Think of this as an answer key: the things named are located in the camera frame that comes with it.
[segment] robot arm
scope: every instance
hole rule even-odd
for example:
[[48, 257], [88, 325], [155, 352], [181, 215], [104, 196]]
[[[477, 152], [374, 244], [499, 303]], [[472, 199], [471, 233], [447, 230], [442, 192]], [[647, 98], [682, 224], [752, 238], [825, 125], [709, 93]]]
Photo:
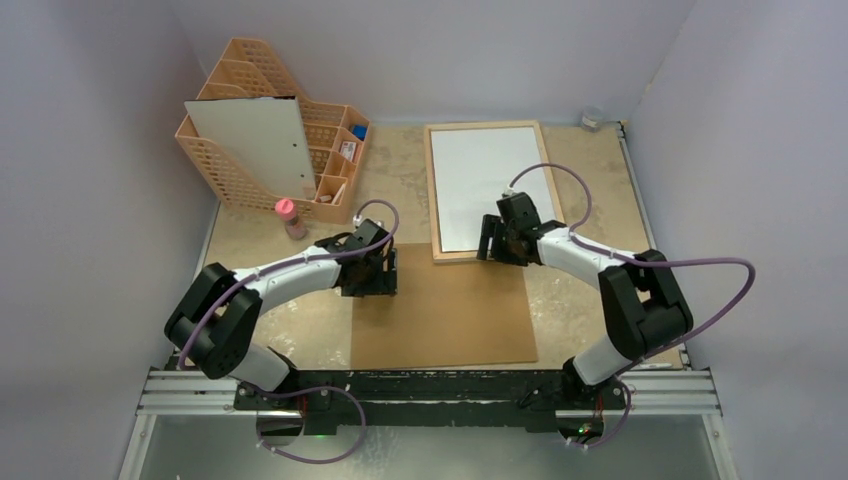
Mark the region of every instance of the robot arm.
[[[352, 234], [320, 240], [302, 253], [272, 264], [233, 271], [218, 263], [207, 265], [171, 315], [165, 335], [182, 349], [212, 304], [237, 282], [256, 275], [202, 328], [188, 357], [211, 379], [231, 376], [273, 391], [293, 365], [284, 355], [251, 343], [259, 317], [301, 295], [336, 287], [341, 288], [342, 296], [394, 295], [396, 251], [391, 243], [386, 253], [377, 248], [361, 255], [328, 258], [374, 245], [388, 234], [377, 223], [365, 220]], [[260, 274], [281, 262], [288, 266]]]
[[[485, 215], [477, 258], [567, 272], [601, 294], [606, 334], [563, 365], [567, 394], [591, 394], [616, 373], [692, 329], [692, 314], [669, 268], [640, 268], [587, 250], [576, 237], [606, 251], [610, 247], [580, 237], [563, 223], [542, 223], [526, 193], [498, 200], [500, 217]], [[643, 261], [664, 261], [656, 250], [615, 251]], [[648, 292], [642, 300], [639, 292]]]

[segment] plastic file organizer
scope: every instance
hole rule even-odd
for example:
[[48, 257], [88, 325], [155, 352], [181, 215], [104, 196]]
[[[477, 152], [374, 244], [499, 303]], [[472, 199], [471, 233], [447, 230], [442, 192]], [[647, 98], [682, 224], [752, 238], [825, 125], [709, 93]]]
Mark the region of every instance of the plastic file organizer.
[[[297, 97], [315, 171], [315, 198], [292, 199], [298, 212], [305, 218], [321, 222], [349, 223], [363, 154], [371, 137], [370, 122], [359, 111], [350, 105], [310, 100], [268, 44], [248, 38], [230, 40], [197, 98], [279, 95]], [[354, 126], [367, 128], [364, 139], [354, 136], [351, 132]], [[240, 210], [274, 212], [280, 197], [269, 193], [237, 158], [228, 155], [213, 140], [199, 137], [189, 116], [185, 117], [175, 136], [224, 205]], [[344, 142], [356, 145], [352, 161], [340, 153]], [[327, 196], [333, 200], [318, 201]]]

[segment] wooden picture frame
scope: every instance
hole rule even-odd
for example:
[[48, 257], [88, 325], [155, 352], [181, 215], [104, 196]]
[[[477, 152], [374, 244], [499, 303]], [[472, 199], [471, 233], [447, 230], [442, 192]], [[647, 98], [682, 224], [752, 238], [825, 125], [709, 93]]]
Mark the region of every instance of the wooden picture frame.
[[[438, 192], [436, 190], [435, 166], [433, 164], [433, 145], [431, 134], [434, 131], [452, 131], [452, 130], [480, 130], [480, 129], [504, 129], [504, 128], [532, 128], [536, 135], [536, 145], [539, 149], [539, 158], [541, 163], [549, 163], [548, 152], [545, 148], [545, 140], [542, 137], [542, 129], [539, 122], [534, 120], [526, 121], [509, 121], [509, 122], [469, 122], [469, 123], [443, 123], [435, 125], [427, 125], [424, 127], [424, 155], [425, 166], [427, 168], [427, 194], [430, 208], [430, 243], [433, 248], [433, 261], [435, 263], [455, 263], [467, 262], [477, 259], [476, 250], [468, 250], [461, 252], [445, 252], [442, 249], [442, 237], [439, 229], [439, 206]], [[553, 172], [550, 168], [542, 169], [544, 171], [545, 180], [548, 190], [551, 195], [551, 203], [553, 204], [554, 214], [557, 220], [565, 222], [565, 216], [562, 213], [562, 206], [559, 201], [556, 184], [554, 183]]]

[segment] small cup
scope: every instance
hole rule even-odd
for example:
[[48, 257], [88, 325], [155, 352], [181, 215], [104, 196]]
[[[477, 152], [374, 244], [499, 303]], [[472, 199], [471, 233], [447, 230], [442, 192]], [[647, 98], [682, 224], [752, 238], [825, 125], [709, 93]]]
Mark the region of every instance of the small cup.
[[580, 126], [587, 132], [597, 132], [604, 124], [604, 112], [598, 107], [586, 107], [583, 109], [583, 119]]

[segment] whiteboard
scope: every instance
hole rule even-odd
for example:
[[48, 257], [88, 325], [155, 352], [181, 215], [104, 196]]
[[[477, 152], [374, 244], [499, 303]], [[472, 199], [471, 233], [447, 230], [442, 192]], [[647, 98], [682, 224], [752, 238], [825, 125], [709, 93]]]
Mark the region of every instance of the whiteboard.
[[315, 175], [294, 97], [190, 100], [185, 106], [197, 133], [237, 159], [268, 193], [309, 200], [315, 196]]
[[[538, 125], [430, 130], [433, 183], [442, 252], [476, 253], [484, 214], [498, 215], [495, 202], [523, 169], [547, 161], [537, 141]], [[515, 186], [533, 199], [542, 221], [562, 220], [554, 205], [550, 172], [528, 173]]]

